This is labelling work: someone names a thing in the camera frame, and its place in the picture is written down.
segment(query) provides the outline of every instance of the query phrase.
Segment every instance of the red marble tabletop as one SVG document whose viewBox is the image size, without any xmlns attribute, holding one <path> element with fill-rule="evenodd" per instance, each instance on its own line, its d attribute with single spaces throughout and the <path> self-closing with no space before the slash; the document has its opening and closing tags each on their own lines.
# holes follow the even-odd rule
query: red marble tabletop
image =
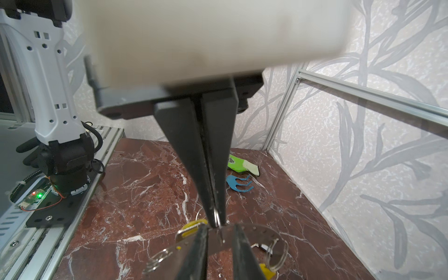
<svg viewBox="0 0 448 280">
<path fill-rule="evenodd" d="M 277 279 L 374 279 L 267 152 L 232 154 L 258 165 L 260 177 L 252 178 L 249 192 L 228 188 L 228 220 L 267 224 L 287 240 Z M 141 279 L 150 256 L 173 245 L 184 224 L 204 217 L 169 143 L 121 139 L 53 279 Z M 210 256 L 208 264 L 207 279 L 233 279 L 230 251 Z"/>
</svg>

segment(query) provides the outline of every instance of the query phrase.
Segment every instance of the metal ring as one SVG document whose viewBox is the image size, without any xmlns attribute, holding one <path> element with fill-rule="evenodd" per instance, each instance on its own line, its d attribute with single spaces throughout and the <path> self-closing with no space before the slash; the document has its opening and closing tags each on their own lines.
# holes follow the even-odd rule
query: metal ring
<svg viewBox="0 0 448 280">
<path fill-rule="evenodd" d="M 163 249 L 162 251 L 158 252 L 153 258 L 155 258 L 155 260 L 153 260 L 151 263 L 149 263 L 144 271 L 144 273 L 149 273 L 149 272 L 153 272 L 154 270 L 156 270 L 160 263 L 167 259 L 169 256 L 171 256 L 172 251 L 168 251 L 167 249 Z"/>
<path fill-rule="evenodd" d="M 215 224 L 218 228 L 221 228 L 221 220 L 218 210 L 216 208 L 213 209 L 213 214 L 215 215 Z"/>
<path fill-rule="evenodd" d="M 274 247 L 275 247 L 275 245 L 277 244 L 278 241 L 279 241 L 279 239 L 276 238 L 271 243 L 271 245 L 269 246 L 269 248 L 266 251 L 266 257 L 265 257 L 265 260 L 264 260 L 264 264 L 272 272 L 276 272 L 277 270 L 279 270 L 283 266 L 283 264 L 284 264 L 284 262 L 286 260 L 286 257 L 288 256 L 288 244 L 287 244 L 287 242 L 283 241 L 283 243 L 284 243 L 283 254 L 282 254 L 281 258 L 280 258 L 280 261 L 277 264 L 275 264 L 274 266 L 272 266 L 272 267 L 269 265 L 269 262 L 271 260 L 271 254 L 269 252 L 272 252 L 272 254 L 274 254 Z"/>
</svg>

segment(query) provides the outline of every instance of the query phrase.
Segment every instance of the yellow tag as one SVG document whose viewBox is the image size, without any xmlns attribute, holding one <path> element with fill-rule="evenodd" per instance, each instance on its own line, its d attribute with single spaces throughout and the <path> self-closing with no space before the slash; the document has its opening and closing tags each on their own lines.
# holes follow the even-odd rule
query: yellow tag
<svg viewBox="0 0 448 280">
<path fill-rule="evenodd" d="M 208 222 L 207 222 L 206 219 L 198 219 L 198 220 L 191 221 L 191 222 L 189 222 L 188 224 L 184 225 L 184 226 L 182 227 L 182 229 L 189 228 L 189 227 L 194 226 L 195 224 L 199 224 L 199 223 L 208 224 Z M 198 228 L 192 228 L 191 230 L 188 230 L 188 231 L 184 232 L 184 233 L 182 234 L 182 238 L 185 238 L 185 237 L 187 237 L 187 236 L 190 236 L 190 235 L 196 233 L 197 231 L 198 231 Z"/>
<path fill-rule="evenodd" d="M 260 268 L 261 268 L 261 271 L 263 271 L 263 274 L 264 274 L 264 277 L 266 277 L 266 280 L 270 280 L 276 274 L 275 272 L 270 271 L 269 268 L 267 268 L 264 263 L 260 264 Z"/>
</svg>

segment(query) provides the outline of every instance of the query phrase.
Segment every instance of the metal plate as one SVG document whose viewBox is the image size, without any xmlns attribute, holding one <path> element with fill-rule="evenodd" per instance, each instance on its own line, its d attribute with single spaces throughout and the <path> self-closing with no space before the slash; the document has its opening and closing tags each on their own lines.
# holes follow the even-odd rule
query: metal plate
<svg viewBox="0 0 448 280">
<path fill-rule="evenodd" d="M 99 169 L 99 163 L 94 163 L 94 168 Z M 95 172 L 88 172 L 87 175 L 90 178 L 90 183 L 88 183 L 87 190 L 91 187 L 92 181 L 97 175 Z M 42 210 L 36 210 L 33 212 L 31 217 L 26 221 L 26 227 L 28 228 L 40 228 L 49 225 L 56 224 L 70 224 L 75 218 L 78 209 L 87 194 L 87 190 L 81 194 L 70 195 L 63 199 L 60 203 L 53 207 L 49 207 Z M 60 196 L 49 192 L 45 199 L 40 203 L 39 207 L 47 207 L 49 205 L 55 204 L 60 200 Z"/>
</svg>

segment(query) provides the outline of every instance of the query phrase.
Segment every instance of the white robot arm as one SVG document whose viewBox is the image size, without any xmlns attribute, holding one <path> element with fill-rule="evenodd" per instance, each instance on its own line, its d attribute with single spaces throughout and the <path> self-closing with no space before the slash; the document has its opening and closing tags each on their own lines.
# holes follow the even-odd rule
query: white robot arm
<svg viewBox="0 0 448 280">
<path fill-rule="evenodd" d="M 67 0 L 0 2 L 1 39 L 8 42 L 23 74 L 36 122 L 36 137 L 17 151 L 38 146 L 24 164 L 38 166 L 62 193 L 87 182 L 86 167 L 102 143 L 101 136 L 78 118 L 73 103 L 62 29 L 70 16 Z M 99 138 L 96 148 L 85 128 Z"/>
</svg>

